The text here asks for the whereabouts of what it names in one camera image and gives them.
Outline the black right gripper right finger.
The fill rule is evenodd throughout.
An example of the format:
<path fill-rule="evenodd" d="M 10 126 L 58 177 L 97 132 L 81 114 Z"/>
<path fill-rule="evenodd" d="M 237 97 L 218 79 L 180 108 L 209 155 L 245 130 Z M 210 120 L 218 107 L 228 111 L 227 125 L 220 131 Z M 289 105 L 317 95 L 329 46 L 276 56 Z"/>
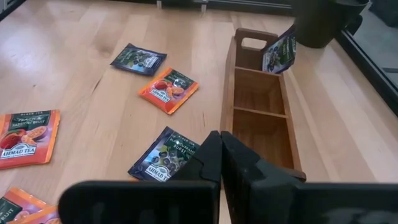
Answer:
<path fill-rule="evenodd" d="M 398 224 L 398 184 L 306 183 L 221 133 L 233 224 Z"/>

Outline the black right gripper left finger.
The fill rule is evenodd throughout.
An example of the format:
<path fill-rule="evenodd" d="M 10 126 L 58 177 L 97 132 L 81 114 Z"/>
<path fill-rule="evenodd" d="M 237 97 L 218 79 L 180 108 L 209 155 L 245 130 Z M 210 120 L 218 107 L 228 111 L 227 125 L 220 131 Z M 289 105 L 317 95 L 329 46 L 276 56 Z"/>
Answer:
<path fill-rule="evenodd" d="M 91 180 L 64 191 L 62 224 L 218 224 L 223 142 L 211 131 L 166 182 Z"/>

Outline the dark blue blackcurrant tea bag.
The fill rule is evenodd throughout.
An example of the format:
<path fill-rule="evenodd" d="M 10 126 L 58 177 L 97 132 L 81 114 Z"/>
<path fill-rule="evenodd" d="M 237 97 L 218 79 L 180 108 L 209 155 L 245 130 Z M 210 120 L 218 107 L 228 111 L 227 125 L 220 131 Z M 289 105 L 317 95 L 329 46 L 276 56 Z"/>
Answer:
<path fill-rule="evenodd" d="M 262 71 L 282 73 L 295 62 L 295 26 L 292 25 L 276 42 L 266 47 L 262 55 Z"/>
<path fill-rule="evenodd" d="M 167 126 L 128 170 L 128 174 L 139 180 L 166 182 L 199 148 L 199 144 Z"/>
<path fill-rule="evenodd" d="M 110 65 L 121 70 L 154 76 L 166 57 L 167 54 L 143 49 L 128 43 Z"/>

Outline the wooden three-compartment tea box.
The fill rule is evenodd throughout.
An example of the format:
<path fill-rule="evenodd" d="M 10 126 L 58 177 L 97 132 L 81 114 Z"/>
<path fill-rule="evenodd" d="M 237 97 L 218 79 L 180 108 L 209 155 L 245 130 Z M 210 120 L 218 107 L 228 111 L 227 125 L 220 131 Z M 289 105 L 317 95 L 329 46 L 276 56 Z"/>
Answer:
<path fill-rule="evenodd" d="M 245 38 L 263 40 L 269 47 L 278 36 L 236 29 L 226 58 L 220 129 L 304 182 L 285 78 L 262 71 L 263 51 L 243 46 Z"/>

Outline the green plant in black pot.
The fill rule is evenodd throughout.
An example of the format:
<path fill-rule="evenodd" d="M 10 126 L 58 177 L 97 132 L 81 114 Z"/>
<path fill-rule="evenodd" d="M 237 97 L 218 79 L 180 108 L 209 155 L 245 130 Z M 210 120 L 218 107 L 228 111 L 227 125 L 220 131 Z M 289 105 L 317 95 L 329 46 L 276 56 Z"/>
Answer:
<path fill-rule="evenodd" d="M 341 31 L 351 34 L 359 29 L 361 12 L 370 0 L 294 0 L 296 41 L 306 47 L 320 49 Z"/>

